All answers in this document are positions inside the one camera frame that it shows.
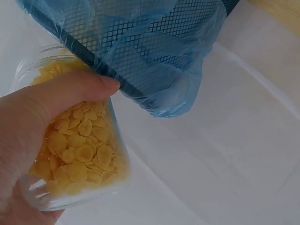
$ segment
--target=jar rim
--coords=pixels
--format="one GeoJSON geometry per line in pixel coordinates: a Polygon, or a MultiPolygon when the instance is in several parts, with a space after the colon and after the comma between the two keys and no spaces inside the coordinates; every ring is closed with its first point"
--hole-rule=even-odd
{"type": "Polygon", "coordinates": [[[10,92],[18,90],[18,83],[27,75],[29,71],[34,68],[41,67],[54,60],[73,60],[76,58],[68,50],[66,53],[57,54],[53,56],[43,56],[43,54],[54,51],[54,50],[65,50],[66,48],[62,44],[52,44],[42,47],[39,51],[33,52],[28,55],[27,58],[23,59],[16,68],[15,76],[13,79],[10,92]]]}

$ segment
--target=plastic bag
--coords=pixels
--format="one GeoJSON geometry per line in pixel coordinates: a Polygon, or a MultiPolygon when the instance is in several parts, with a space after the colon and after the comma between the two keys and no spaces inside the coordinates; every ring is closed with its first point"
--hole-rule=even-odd
{"type": "Polygon", "coordinates": [[[155,117],[190,109],[203,58],[226,18],[221,0],[17,1],[94,71],[120,81],[124,95],[155,117]]]}

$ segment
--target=clear glass jar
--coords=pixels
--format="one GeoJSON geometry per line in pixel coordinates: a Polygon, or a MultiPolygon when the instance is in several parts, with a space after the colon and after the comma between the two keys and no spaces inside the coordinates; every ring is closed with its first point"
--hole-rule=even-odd
{"type": "MultiPolygon", "coordinates": [[[[39,69],[49,65],[49,63],[72,62],[76,59],[77,58],[69,51],[66,51],[62,45],[50,45],[43,48],[40,52],[30,56],[28,59],[23,60],[19,64],[11,87],[11,92],[30,86],[33,79],[40,74],[39,69]]],[[[84,104],[90,104],[90,111],[92,111],[92,106],[98,108],[98,104],[100,103],[84,104]]],[[[66,209],[90,202],[102,195],[118,193],[128,185],[130,176],[130,160],[127,149],[120,136],[112,103],[110,99],[108,99],[103,101],[101,105],[103,108],[106,107],[105,109],[107,109],[104,126],[108,126],[107,129],[109,129],[110,136],[108,136],[106,141],[102,139],[102,136],[97,136],[97,133],[93,133],[94,129],[95,131],[97,131],[97,129],[103,129],[105,131],[106,128],[97,128],[94,126],[94,123],[93,131],[90,133],[90,136],[81,136],[81,133],[78,132],[79,126],[72,129],[76,132],[72,134],[72,137],[80,136],[80,140],[85,138],[84,146],[86,147],[89,145],[94,150],[92,159],[90,158],[90,162],[85,161],[86,158],[81,157],[81,154],[87,155],[86,152],[84,153],[85,148],[82,148],[81,146],[77,146],[76,148],[70,146],[72,144],[72,142],[69,142],[72,139],[70,137],[71,134],[59,134],[60,136],[63,135],[67,140],[66,149],[62,152],[56,152],[56,149],[53,150],[50,143],[51,138],[49,136],[46,137],[47,133],[45,134],[45,145],[44,148],[41,149],[40,153],[43,150],[47,151],[48,155],[44,154],[46,157],[43,158],[43,163],[45,165],[50,165],[50,167],[44,167],[42,170],[45,170],[49,176],[47,179],[43,179],[43,176],[38,176],[35,173],[34,175],[32,173],[28,173],[20,179],[23,195],[31,206],[41,211],[66,209]],[[63,157],[63,155],[69,157],[68,154],[70,149],[72,149],[72,155],[75,157],[74,159],[72,158],[73,161],[70,161],[69,159],[67,161],[65,157],[63,157]],[[103,154],[106,154],[105,156],[109,155],[108,158],[110,157],[111,159],[109,164],[105,161],[103,154]],[[57,167],[51,167],[53,158],[55,158],[54,162],[58,164],[57,167]],[[53,184],[56,185],[56,188],[58,185],[60,190],[59,193],[57,192],[57,189],[54,189],[56,190],[55,192],[53,191],[53,184]],[[74,187],[78,187],[76,193],[74,192],[74,187]]],[[[70,112],[71,115],[69,117],[74,116],[74,114],[72,114],[74,112],[72,109],[70,109],[70,112]]],[[[100,115],[99,117],[104,115],[100,112],[96,113],[97,115],[100,115]]],[[[87,114],[85,114],[85,112],[83,114],[83,118],[80,119],[81,123],[88,120],[87,118],[84,118],[87,114]]],[[[49,125],[49,129],[52,129],[50,133],[52,132],[57,134],[60,130],[56,130],[54,125],[49,125]]],[[[35,166],[41,167],[43,165],[39,160],[40,159],[37,157],[32,168],[35,168],[35,166]]]]}

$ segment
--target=hand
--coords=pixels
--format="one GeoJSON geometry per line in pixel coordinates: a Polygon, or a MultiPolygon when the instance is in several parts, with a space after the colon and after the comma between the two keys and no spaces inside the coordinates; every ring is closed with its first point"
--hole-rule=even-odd
{"type": "Polygon", "coordinates": [[[103,100],[119,86],[112,78],[78,71],[0,98],[1,225],[55,224],[63,211],[40,212],[29,206],[17,181],[33,164],[52,119],[82,101],[103,100]]]}

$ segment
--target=white surface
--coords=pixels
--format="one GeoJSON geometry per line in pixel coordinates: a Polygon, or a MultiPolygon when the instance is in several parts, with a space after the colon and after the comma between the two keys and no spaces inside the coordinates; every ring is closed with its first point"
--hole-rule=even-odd
{"type": "MultiPolygon", "coordinates": [[[[8,13],[10,4],[4,15],[0,8],[1,21],[15,26],[0,34],[2,95],[21,58],[53,42],[17,9],[8,13]]],[[[299,224],[299,38],[241,0],[203,74],[195,105],[180,118],[158,120],[113,97],[132,183],[66,210],[62,224],[299,224]]]]}

